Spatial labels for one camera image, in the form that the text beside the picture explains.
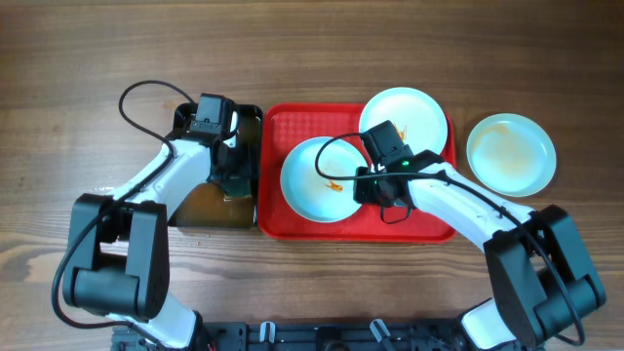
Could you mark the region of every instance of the red tray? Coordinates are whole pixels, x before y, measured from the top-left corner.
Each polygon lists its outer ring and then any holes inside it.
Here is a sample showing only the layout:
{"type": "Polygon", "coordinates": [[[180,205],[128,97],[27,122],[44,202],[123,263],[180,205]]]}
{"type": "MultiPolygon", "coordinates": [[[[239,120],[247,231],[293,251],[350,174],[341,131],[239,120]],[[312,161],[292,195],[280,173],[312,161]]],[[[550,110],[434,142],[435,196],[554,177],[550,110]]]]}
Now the red tray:
{"type": "MultiPolygon", "coordinates": [[[[289,152],[311,137],[357,132],[363,109],[362,104],[354,103],[280,103],[266,113],[257,201],[257,222],[264,234],[275,239],[411,243],[443,243],[453,237],[455,231],[451,227],[420,211],[412,212],[407,220],[388,225],[379,218],[380,207],[363,205],[341,221],[317,223],[300,216],[288,205],[280,186],[280,171],[289,152]]],[[[447,121],[448,139],[442,156],[456,167],[453,127],[448,116],[447,121]]],[[[366,155],[358,138],[346,140],[366,155]]],[[[405,209],[388,209],[386,220],[403,215],[405,209]]]]}

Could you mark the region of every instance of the black cable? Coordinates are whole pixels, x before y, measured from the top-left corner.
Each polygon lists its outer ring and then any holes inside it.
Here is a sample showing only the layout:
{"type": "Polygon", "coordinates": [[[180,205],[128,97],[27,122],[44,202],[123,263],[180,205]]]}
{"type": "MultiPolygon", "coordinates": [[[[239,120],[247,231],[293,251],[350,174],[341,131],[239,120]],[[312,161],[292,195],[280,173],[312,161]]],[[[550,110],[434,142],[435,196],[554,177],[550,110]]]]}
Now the black cable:
{"type": "Polygon", "coordinates": [[[128,321],[115,321],[115,322],[103,322],[103,323],[85,324],[85,323],[79,323],[79,322],[76,322],[76,321],[72,320],[67,315],[65,315],[62,312],[62,310],[60,309],[60,304],[59,304],[59,287],[60,287],[60,279],[62,278],[62,275],[63,275],[63,272],[64,272],[65,268],[67,267],[67,263],[69,263],[69,259],[71,259],[72,255],[74,254],[76,249],[78,249],[78,246],[80,245],[80,243],[87,237],[89,232],[96,225],[98,225],[105,217],[111,215],[113,213],[113,211],[117,210],[121,205],[123,205],[126,200],[128,200],[129,198],[131,198],[132,196],[137,194],[143,186],[145,186],[155,176],[157,176],[159,173],[161,173],[172,162],[172,160],[175,157],[174,146],[167,139],[165,139],[164,137],[159,136],[156,133],[154,133],[154,132],[144,128],[143,126],[137,124],[135,121],[131,120],[126,115],[126,112],[124,112],[123,104],[124,104],[124,99],[126,98],[126,95],[130,91],[132,91],[134,88],[140,87],[140,86],[143,86],[143,85],[148,85],[148,84],[161,85],[161,86],[165,86],[165,87],[171,88],[171,89],[175,90],[176,92],[182,94],[191,103],[195,103],[195,101],[193,101],[193,99],[187,93],[185,93],[183,90],[181,90],[180,88],[174,86],[173,84],[170,84],[170,83],[167,83],[167,82],[158,81],[158,80],[146,80],[146,81],[141,81],[141,82],[134,83],[130,87],[128,87],[124,91],[124,93],[122,93],[122,95],[119,97],[119,113],[121,114],[122,118],[124,120],[126,120],[126,122],[130,123],[131,126],[133,126],[133,127],[137,128],[138,130],[140,130],[140,131],[142,131],[142,132],[144,132],[144,133],[146,133],[146,134],[148,134],[148,135],[150,135],[152,137],[155,137],[155,138],[159,139],[160,141],[162,141],[165,145],[167,145],[167,148],[169,149],[169,153],[167,154],[167,158],[163,161],[163,163],[160,164],[148,176],[146,176],[144,180],[139,182],[132,189],[130,189],[130,191],[128,191],[123,196],[121,196],[119,199],[115,200],[112,204],[110,204],[103,211],[101,211],[95,218],[93,218],[89,222],[89,224],[87,224],[82,229],[82,231],[78,234],[78,236],[76,237],[74,242],[71,243],[71,245],[69,245],[69,247],[67,248],[67,251],[65,252],[65,255],[63,256],[62,260],[60,261],[60,264],[58,265],[57,273],[55,274],[55,278],[54,278],[54,280],[52,282],[52,308],[53,308],[53,310],[55,311],[55,314],[57,315],[57,317],[60,320],[62,320],[67,325],[69,325],[70,327],[73,327],[73,328],[91,330],[91,329],[99,329],[99,328],[107,328],[107,327],[129,327],[129,328],[133,328],[134,327],[134,324],[131,323],[131,322],[128,322],[128,321]]]}
{"type": "Polygon", "coordinates": [[[512,223],[514,223],[518,227],[518,230],[520,230],[521,234],[530,241],[530,244],[533,246],[537,254],[539,254],[542,257],[542,259],[544,260],[544,263],[548,267],[548,270],[553,275],[553,278],[555,279],[555,283],[557,284],[559,291],[564,297],[565,304],[567,305],[567,309],[569,310],[570,317],[572,319],[572,322],[574,323],[574,326],[576,327],[576,332],[578,334],[578,340],[572,340],[561,334],[556,334],[555,338],[573,346],[580,346],[585,342],[585,331],[583,329],[583,324],[581,323],[581,319],[578,316],[576,307],[572,303],[572,299],[569,296],[566,285],[564,284],[564,280],[562,279],[561,275],[557,271],[557,268],[555,267],[555,264],[553,263],[553,261],[548,257],[548,255],[546,254],[546,251],[542,248],[539,242],[535,238],[533,238],[533,236],[528,232],[528,230],[523,226],[522,223],[520,223],[520,221],[517,218],[515,218],[512,214],[510,214],[504,207],[498,206],[496,203],[491,201],[490,198],[488,198],[487,196],[483,195],[479,191],[473,189],[472,187],[464,183],[461,183],[457,180],[450,178],[444,171],[436,173],[436,174],[396,172],[396,173],[384,173],[384,174],[376,174],[376,175],[353,175],[353,176],[334,176],[334,175],[326,175],[323,172],[321,172],[321,169],[319,168],[319,159],[321,158],[321,153],[323,152],[323,150],[325,150],[325,148],[328,145],[330,145],[332,142],[338,139],[342,139],[345,137],[360,136],[360,135],[361,133],[347,133],[347,134],[343,134],[340,136],[335,136],[331,138],[330,140],[328,140],[325,144],[323,144],[323,146],[321,146],[321,149],[319,150],[319,153],[317,153],[316,159],[314,161],[314,167],[316,169],[316,172],[319,174],[319,176],[322,176],[324,178],[331,179],[331,180],[363,180],[363,179],[384,178],[384,177],[389,177],[389,176],[408,176],[410,177],[410,180],[436,179],[436,180],[446,182],[448,184],[455,185],[459,188],[462,188],[468,191],[469,193],[476,196],[478,199],[480,199],[481,201],[485,202],[487,205],[492,207],[494,210],[498,211],[501,215],[504,215],[505,217],[507,217],[507,219],[509,219],[512,223]]]}

